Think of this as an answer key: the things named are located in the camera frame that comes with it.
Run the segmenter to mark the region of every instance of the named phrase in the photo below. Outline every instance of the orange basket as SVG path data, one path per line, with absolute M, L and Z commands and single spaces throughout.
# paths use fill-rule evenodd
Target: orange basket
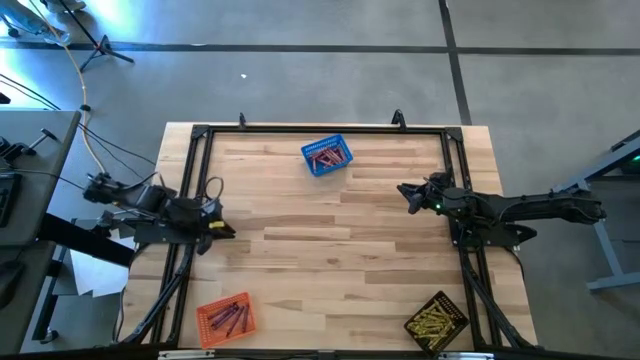
M 237 310 L 229 315 L 232 311 L 230 308 Z M 256 322 L 253 318 L 253 305 L 249 293 L 243 292 L 200 306 L 196 310 L 196 323 L 200 334 L 200 346 L 203 349 L 255 332 Z

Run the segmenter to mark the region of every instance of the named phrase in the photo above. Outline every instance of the tripod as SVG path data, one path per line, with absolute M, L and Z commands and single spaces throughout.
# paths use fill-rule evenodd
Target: tripod
M 128 61 L 132 64 L 134 63 L 132 58 L 126 57 L 122 54 L 118 54 L 117 52 L 113 51 L 113 49 L 111 48 L 111 42 L 109 41 L 109 37 L 107 37 L 107 35 L 102 36 L 102 40 L 100 40 L 100 43 L 96 42 L 96 40 L 91 36 L 89 31 L 87 31 L 87 29 L 82 25 L 80 20 L 78 20 L 78 18 L 73 14 L 71 9 L 69 9 L 67 4 L 65 4 L 63 0 L 57 0 L 57 1 L 60 3 L 60 5 L 62 5 L 65 8 L 65 10 L 69 13 L 69 15 L 71 15 L 71 17 L 76 22 L 76 24 L 80 26 L 80 29 L 82 29 L 82 32 L 84 32 L 84 34 L 93 43 L 94 50 L 91 53 L 91 56 L 89 56 L 89 58 L 82 64 L 82 66 L 80 66 L 80 72 L 84 72 L 84 69 L 87 67 L 87 65 L 89 65 L 89 62 L 91 60 L 103 55 L 111 55 L 111 56 L 117 57 L 118 59 Z

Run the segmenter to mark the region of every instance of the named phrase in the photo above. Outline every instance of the wooden tabletop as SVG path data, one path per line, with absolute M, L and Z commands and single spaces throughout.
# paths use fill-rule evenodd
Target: wooden tabletop
M 157 170 L 176 189 L 192 125 L 168 123 L 160 148 Z M 463 127 L 463 133 L 474 190 L 501 193 L 488 128 Z M 435 293 L 443 290 L 466 313 L 460 262 L 446 218 L 430 211 L 409 215 L 396 190 L 401 182 L 420 184 L 423 176 L 443 170 L 439 138 L 344 135 L 353 162 L 315 178 L 300 148 L 325 136 L 215 135 L 209 176 L 224 178 L 223 216 L 238 233 L 195 257 L 180 347 L 200 346 L 196 307 L 243 291 L 252 297 L 258 330 L 223 347 L 419 350 L 402 325 Z M 218 189 L 214 181 L 208 192 Z M 150 246 L 133 264 L 121 337 L 156 299 L 166 252 L 166 246 Z M 518 263 L 499 248 L 488 249 L 487 262 L 496 302 L 535 342 Z M 479 311 L 489 339 L 484 307 Z M 165 334 L 172 312 L 173 304 Z M 472 349 L 469 328 L 447 349 Z

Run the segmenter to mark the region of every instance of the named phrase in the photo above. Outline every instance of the white cable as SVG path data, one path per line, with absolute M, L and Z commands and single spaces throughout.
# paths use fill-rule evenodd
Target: white cable
M 82 76 L 82 72 L 80 72 L 80 68 L 76 63 L 76 60 L 71 55 L 71 51 L 69 51 L 69 48 L 67 47 L 67 45 L 62 43 L 62 39 L 60 38 L 60 35 L 56 31 L 56 29 L 49 23 L 49 20 L 47 20 L 47 18 L 42 14 L 42 12 L 40 11 L 40 9 L 38 9 L 36 4 L 33 3 L 33 0 L 29 0 L 29 2 L 31 3 L 31 6 L 36 10 L 36 12 L 38 12 L 38 15 L 40 15 L 42 20 L 44 20 L 44 22 L 47 24 L 47 26 L 49 27 L 49 30 L 56 36 L 56 39 L 58 39 L 58 42 L 66 51 L 67 55 L 69 56 L 69 59 L 71 59 L 71 62 L 73 63 L 73 67 L 76 69 L 76 73 L 78 74 L 78 78 L 80 79 L 80 84 L 82 85 L 82 105 L 86 105 L 87 104 L 87 87 L 84 84 L 84 77 Z M 100 159 L 98 159 L 98 156 L 96 156 L 95 152 L 93 151 L 93 148 L 91 147 L 91 144 L 89 144 L 89 139 L 87 137 L 87 130 L 86 130 L 87 126 L 89 125 L 89 117 L 87 116 L 86 110 L 82 110 L 82 119 L 84 124 L 84 130 L 82 132 L 82 138 L 84 139 L 84 144 L 87 147 L 87 150 L 89 150 L 89 154 L 91 154 L 91 157 L 93 158 L 93 160 L 95 160 L 96 164 L 98 164 L 100 171 L 103 173 L 106 173 L 107 171 L 105 170 L 104 165 L 102 164 Z

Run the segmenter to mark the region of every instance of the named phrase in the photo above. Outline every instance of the white paper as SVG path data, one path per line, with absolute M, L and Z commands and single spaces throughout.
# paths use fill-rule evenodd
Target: white paper
M 118 229 L 111 230 L 111 240 L 133 249 L 133 237 L 120 239 Z M 78 295 L 93 291 L 93 297 L 119 293 L 129 279 L 129 269 L 71 250 L 71 262 Z

